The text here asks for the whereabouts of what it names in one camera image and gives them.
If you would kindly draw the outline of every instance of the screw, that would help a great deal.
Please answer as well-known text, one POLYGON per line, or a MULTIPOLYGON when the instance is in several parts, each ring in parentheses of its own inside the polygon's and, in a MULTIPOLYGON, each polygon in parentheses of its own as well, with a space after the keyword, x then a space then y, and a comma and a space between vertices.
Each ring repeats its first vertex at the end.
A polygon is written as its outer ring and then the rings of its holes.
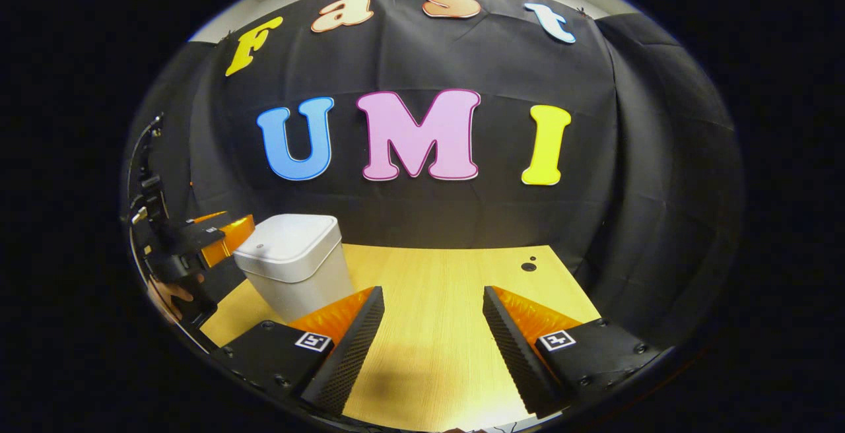
POLYGON ((274 375, 273 380, 275 380, 275 383, 277 383, 278 385, 281 385, 281 387, 284 387, 284 388, 290 387, 290 382, 288 382, 285 377, 283 377, 279 374, 274 375))

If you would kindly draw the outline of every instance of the light wood surface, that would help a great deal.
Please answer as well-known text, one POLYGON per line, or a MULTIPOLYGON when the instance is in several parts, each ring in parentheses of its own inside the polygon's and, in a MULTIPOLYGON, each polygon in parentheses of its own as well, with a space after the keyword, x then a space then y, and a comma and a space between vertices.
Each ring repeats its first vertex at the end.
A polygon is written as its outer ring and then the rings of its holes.
MULTIPOLYGON (((421 250, 344 244, 343 250, 354 288, 382 286, 385 307, 344 409, 351 418, 442 431, 530 417, 482 314, 486 285, 577 321, 599 317, 549 246, 421 250), (526 262, 537 270, 522 270, 526 262)), ((264 319, 283 322, 247 280, 220 302, 202 331, 224 345, 264 319)))

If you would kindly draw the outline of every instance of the human hand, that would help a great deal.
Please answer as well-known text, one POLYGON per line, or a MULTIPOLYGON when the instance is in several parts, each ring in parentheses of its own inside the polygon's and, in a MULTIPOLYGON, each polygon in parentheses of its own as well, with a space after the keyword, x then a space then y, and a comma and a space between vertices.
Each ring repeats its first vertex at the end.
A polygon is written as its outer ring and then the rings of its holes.
MULTIPOLYGON (((202 283, 205 281, 205 277, 199 274, 197 275, 197 281, 202 283)), ((154 277, 150 277, 147 280, 147 296, 150 297, 161 315, 172 324, 182 320, 182 313, 173 304, 173 296, 180 298, 180 300, 188 301, 188 303, 193 301, 193 295, 185 288, 182 288, 176 283, 162 283, 154 279, 154 277)))

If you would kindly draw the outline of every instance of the trash can lid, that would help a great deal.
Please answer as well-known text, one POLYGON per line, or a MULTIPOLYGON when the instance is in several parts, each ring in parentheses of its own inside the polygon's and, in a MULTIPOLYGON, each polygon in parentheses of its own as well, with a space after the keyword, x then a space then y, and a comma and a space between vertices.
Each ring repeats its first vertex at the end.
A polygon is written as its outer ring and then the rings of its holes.
POLYGON ((340 241, 334 216, 283 214, 256 225, 232 254, 244 271, 298 283, 313 275, 340 241))

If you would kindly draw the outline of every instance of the letter m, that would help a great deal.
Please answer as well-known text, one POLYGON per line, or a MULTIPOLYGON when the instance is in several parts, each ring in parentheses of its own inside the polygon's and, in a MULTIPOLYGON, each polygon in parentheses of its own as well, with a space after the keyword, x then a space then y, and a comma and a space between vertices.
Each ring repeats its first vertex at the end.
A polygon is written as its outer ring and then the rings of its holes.
POLYGON ((417 124, 405 103, 393 91, 377 91, 358 99, 367 114, 369 165, 363 175, 369 180, 392 180, 399 168, 390 162, 390 147, 408 175, 423 170, 428 154, 437 144, 437 157, 428 173, 440 180, 470 180, 478 175, 473 163, 473 110, 481 96, 471 90, 443 90, 434 97, 422 123, 417 124))

